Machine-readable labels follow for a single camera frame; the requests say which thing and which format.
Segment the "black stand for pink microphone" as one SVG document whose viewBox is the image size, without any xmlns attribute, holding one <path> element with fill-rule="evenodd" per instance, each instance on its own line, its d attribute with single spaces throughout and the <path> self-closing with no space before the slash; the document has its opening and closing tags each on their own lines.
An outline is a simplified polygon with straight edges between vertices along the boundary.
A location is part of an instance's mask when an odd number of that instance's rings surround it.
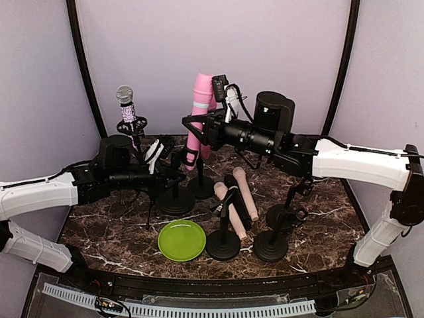
<svg viewBox="0 0 424 318">
<path fill-rule="evenodd" d="M 212 178 L 204 175 L 204 161 L 202 157 L 197 159 L 196 168 L 197 176 L 188 182 L 187 188 L 194 194 L 196 199 L 208 199 L 215 194 L 215 182 Z"/>
<path fill-rule="evenodd" d="M 171 155 L 171 166 L 179 168 L 185 162 L 187 149 L 183 147 Z M 171 216 L 180 216 L 189 213 L 195 205 L 195 196 L 187 188 L 180 185 L 174 185 L 172 188 L 161 193 L 156 200 L 157 206 L 161 212 Z"/>
</svg>

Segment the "large pale pink microphone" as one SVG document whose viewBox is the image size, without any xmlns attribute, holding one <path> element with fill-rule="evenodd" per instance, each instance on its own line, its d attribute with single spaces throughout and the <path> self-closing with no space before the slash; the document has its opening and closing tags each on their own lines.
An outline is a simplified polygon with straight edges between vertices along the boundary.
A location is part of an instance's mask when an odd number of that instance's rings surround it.
<svg viewBox="0 0 424 318">
<path fill-rule="evenodd" d="M 228 188 L 223 182 L 217 182 L 214 185 L 214 192 L 220 200 L 223 200 L 228 192 Z M 239 239 L 245 240 L 247 238 L 246 230 L 233 204 L 229 205 L 229 220 Z"/>
</svg>

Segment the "small pale pink microphone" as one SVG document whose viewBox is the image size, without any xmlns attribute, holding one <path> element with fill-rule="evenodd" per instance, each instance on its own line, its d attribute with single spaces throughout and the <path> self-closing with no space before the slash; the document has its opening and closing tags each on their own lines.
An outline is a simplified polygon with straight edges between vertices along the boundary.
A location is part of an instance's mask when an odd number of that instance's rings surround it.
<svg viewBox="0 0 424 318">
<path fill-rule="evenodd" d="M 252 221 L 257 221 L 259 219 L 258 210 L 256 208 L 255 202 L 252 198 L 250 188 L 246 180 L 246 172 L 241 167 L 236 167 L 233 169 L 233 176 L 237 181 L 238 187 L 240 189 L 242 198 L 246 205 L 248 214 Z"/>
</svg>

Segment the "black handheld microphone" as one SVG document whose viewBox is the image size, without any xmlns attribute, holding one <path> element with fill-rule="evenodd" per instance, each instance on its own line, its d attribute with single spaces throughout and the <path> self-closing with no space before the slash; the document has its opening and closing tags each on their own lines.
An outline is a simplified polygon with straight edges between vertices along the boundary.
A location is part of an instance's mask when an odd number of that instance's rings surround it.
<svg viewBox="0 0 424 318">
<path fill-rule="evenodd" d="M 245 230 L 251 230 L 251 218 L 246 208 L 246 204 L 244 203 L 244 199 L 242 198 L 242 194 L 235 177 L 231 174 L 227 174 L 224 177 L 224 184 L 227 186 L 228 189 L 235 189 L 235 194 L 233 195 L 233 205 L 235 206 L 235 209 Z"/>
</svg>

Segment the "black round-base mic stand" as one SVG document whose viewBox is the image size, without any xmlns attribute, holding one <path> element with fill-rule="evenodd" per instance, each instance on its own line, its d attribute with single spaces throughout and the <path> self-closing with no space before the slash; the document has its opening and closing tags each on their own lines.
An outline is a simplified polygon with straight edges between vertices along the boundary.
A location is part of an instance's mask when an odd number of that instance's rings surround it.
<svg viewBox="0 0 424 318">
<path fill-rule="evenodd" d="M 230 189 L 224 198 L 209 206 L 216 216 L 219 217 L 219 229 L 207 235 L 205 249 L 210 257 L 218 261 L 228 261 L 239 254 L 240 239 L 238 235 L 230 231 L 229 205 L 234 202 L 235 189 Z"/>
</svg>

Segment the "black stand for small pale microphone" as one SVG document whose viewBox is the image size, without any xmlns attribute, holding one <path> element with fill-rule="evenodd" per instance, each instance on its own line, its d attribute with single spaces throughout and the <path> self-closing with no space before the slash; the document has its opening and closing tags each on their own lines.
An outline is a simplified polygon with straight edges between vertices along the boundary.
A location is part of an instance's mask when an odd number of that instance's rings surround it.
<svg viewBox="0 0 424 318">
<path fill-rule="evenodd" d="M 308 196 L 313 189 L 313 180 L 303 178 L 297 185 L 289 188 L 285 203 L 275 204 L 266 212 L 266 223 L 271 229 L 275 229 L 278 217 L 282 217 L 281 233 L 288 233 L 306 222 L 309 212 L 304 208 L 294 209 L 291 202 L 298 193 Z"/>
</svg>

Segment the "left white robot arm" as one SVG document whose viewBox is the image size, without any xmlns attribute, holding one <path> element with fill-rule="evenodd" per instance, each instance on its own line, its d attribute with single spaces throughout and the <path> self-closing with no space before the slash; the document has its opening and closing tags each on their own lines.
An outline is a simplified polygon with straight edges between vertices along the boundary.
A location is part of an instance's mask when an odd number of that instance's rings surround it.
<svg viewBox="0 0 424 318">
<path fill-rule="evenodd" d="M 79 289 L 93 284 L 93 273 L 78 248 L 58 244 L 18 226 L 12 217 L 42 209 L 95 203 L 122 189 L 151 199 L 179 184 L 185 174 L 165 162 L 174 139 L 160 136 L 145 152 L 123 135 L 101 139 L 91 160 L 76 162 L 52 176 L 1 183 L 1 252 L 67 273 Z"/>
</svg>

